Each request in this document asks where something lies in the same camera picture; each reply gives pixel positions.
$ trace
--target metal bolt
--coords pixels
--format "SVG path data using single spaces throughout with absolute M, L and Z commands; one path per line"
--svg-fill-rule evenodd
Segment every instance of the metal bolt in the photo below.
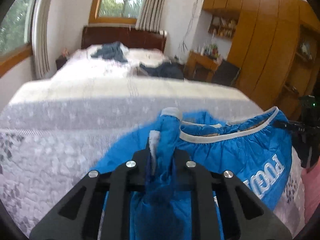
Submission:
M 128 168 L 133 168 L 135 167 L 137 164 L 135 161 L 128 161 L 126 164 L 125 164 Z
M 194 168 L 196 166 L 196 163 L 193 161 L 187 161 L 186 165 L 188 168 Z
M 225 172 L 223 173 L 223 175 L 224 175 L 226 178 L 230 179 L 230 178 L 233 177 L 233 172 L 232 172 L 232 171 L 225 171 Z
M 89 178 L 96 178 L 99 175 L 98 171 L 90 171 L 88 176 Z

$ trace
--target window frame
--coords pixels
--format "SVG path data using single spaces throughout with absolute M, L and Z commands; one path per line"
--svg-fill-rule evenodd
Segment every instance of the window frame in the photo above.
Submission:
M 28 35 L 25 35 L 25 38 L 28 36 L 29 41 L 23 44 L 22 46 L 9 51 L 4 55 L 0 55 L 0 78 L 4 76 L 11 68 L 19 64 L 23 60 L 33 55 L 32 45 L 31 45 L 31 35 L 32 35 L 32 20 L 34 14 L 36 0 L 33 0 L 30 4 L 30 13 L 27 15 L 25 22 L 25 32 L 29 32 Z
M 126 18 L 126 17 L 101 17 L 99 16 L 101 0 L 92 0 L 90 15 L 89 15 L 89 24 L 95 23 L 111 23 L 111 24 L 130 24 L 135 25 L 137 23 L 136 18 Z

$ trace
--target bed headboard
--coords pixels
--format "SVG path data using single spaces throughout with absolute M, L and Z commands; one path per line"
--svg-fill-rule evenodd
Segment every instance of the bed headboard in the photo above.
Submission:
M 159 33 L 138 31 L 127 27 L 85 26 L 82 32 L 81 49 L 120 41 L 130 49 L 159 49 L 164 52 L 166 37 Z

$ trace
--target gray curtain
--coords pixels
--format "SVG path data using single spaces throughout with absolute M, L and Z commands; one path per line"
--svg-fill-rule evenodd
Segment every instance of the gray curtain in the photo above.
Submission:
M 159 32 L 164 0 L 144 0 L 136 23 L 137 30 Z
M 47 53 L 47 23 L 51 0 L 36 0 L 32 23 L 32 49 L 37 79 L 49 72 Z

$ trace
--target green foliage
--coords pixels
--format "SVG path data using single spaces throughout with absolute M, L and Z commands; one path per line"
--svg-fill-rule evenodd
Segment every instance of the green foliage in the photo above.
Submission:
M 0 25 L 0 54 L 25 44 L 28 6 L 33 0 L 15 0 Z
M 101 0 L 99 16 L 138 18 L 143 0 Z

